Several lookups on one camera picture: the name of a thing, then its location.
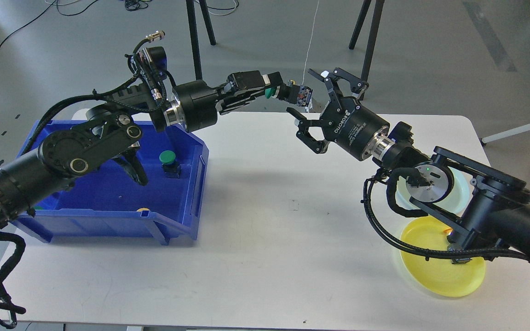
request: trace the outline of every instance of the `cable connector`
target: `cable connector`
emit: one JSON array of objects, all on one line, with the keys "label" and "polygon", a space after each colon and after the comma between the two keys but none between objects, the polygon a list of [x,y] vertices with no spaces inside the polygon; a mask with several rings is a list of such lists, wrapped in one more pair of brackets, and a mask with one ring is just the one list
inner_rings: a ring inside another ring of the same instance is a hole
[{"label": "cable connector", "polygon": [[156,40],[161,40],[163,37],[165,36],[165,31],[156,31],[155,33],[153,34],[149,34],[147,36],[147,39],[149,40],[149,42],[153,42],[153,41],[156,41]]}]

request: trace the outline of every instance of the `black tripod leg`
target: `black tripod leg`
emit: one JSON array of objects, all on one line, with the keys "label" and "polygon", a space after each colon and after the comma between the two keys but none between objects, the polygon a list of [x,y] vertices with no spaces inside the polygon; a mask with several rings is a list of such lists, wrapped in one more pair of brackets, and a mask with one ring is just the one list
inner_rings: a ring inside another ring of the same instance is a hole
[{"label": "black tripod leg", "polygon": [[196,80],[202,79],[202,63],[200,62],[200,45],[197,39],[196,9],[194,0],[185,0],[187,6],[187,20],[190,25],[191,53],[193,55],[193,66],[196,70]]},{"label": "black tripod leg", "polygon": [[369,31],[368,47],[365,50],[365,60],[363,61],[363,69],[361,71],[361,80],[368,81],[369,69],[372,66],[372,58],[374,57],[375,40],[377,37],[377,30],[379,30],[379,20],[381,19],[381,10],[385,0],[376,0],[374,7],[374,17],[372,17],[372,26]]},{"label": "black tripod leg", "polygon": [[359,17],[357,18],[357,23],[355,24],[355,29],[353,30],[353,35],[351,36],[351,42],[349,42],[349,50],[355,48],[357,39],[359,39],[359,32],[361,32],[361,27],[365,21],[365,17],[368,15],[369,6],[372,4],[372,0],[363,0],[361,6],[361,11],[359,12]]},{"label": "black tripod leg", "polygon": [[214,37],[214,29],[212,28],[212,21],[210,21],[210,13],[208,12],[208,5],[206,0],[199,0],[200,8],[202,9],[202,15],[204,15],[204,23],[206,24],[206,30],[208,30],[208,38],[210,44],[214,46],[216,44],[216,38]]}]

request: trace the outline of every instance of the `small green object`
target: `small green object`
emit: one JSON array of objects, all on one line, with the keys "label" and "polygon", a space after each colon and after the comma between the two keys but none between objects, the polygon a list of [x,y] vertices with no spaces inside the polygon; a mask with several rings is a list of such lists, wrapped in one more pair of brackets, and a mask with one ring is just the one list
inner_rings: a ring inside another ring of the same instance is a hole
[{"label": "small green object", "polygon": [[175,152],[174,151],[163,151],[161,155],[158,156],[158,159],[161,160],[161,163],[170,166],[175,162]]},{"label": "small green object", "polygon": [[273,96],[274,93],[275,93],[275,90],[270,87],[267,90],[265,90],[265,97],[269,99],[271,98],[271,96]]}]

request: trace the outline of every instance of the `white table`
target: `white table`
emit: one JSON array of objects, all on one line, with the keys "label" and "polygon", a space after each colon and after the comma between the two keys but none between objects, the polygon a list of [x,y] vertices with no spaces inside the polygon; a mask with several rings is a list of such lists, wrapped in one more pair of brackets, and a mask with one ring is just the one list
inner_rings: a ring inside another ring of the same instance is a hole
[{"label": "white table", "polygon": [[[469,120],[383,115],[435,145],[488,163]],[[25,321],[320,330],[530,330],[530,265],[498,258],[473,294],[448,299],[417,285],[365,218],[358,162],[335,144],[312,153],[281,113],[232,113],[197,132],[210,148],[197,241],[23,235],[6,281]],[[377,190],[392,233],[408,223]]]}]

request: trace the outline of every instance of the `blue plastic bin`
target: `blue plastic bin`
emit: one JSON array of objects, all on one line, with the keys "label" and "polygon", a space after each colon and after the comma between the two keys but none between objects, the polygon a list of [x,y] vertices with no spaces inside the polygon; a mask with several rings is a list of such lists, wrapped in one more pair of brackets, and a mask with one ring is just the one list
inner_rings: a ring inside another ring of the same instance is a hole
[{"label": "blue plastic bin", "polygon": [[[51,132],[80,122],[51,122],[35,146]],[[137,156],[149,184],[136,184],[118,164],[107,161],[99,170],[78,178],[72,190],[46,197],[38,204],[42,210],[36,210],[34,218],[21,214],[12,224],[45,243],[56,236],[153,237],[161,245],[168,245],[170,238],[181,234],[197,239],[208,148],[179,125],[161,133],[151,122],[138,125],[143,138]],[[177,155],[180,178],[168,178],[161,167],[158,157],[166,149]],[[137,211],[141,208],[150,211]]]}]

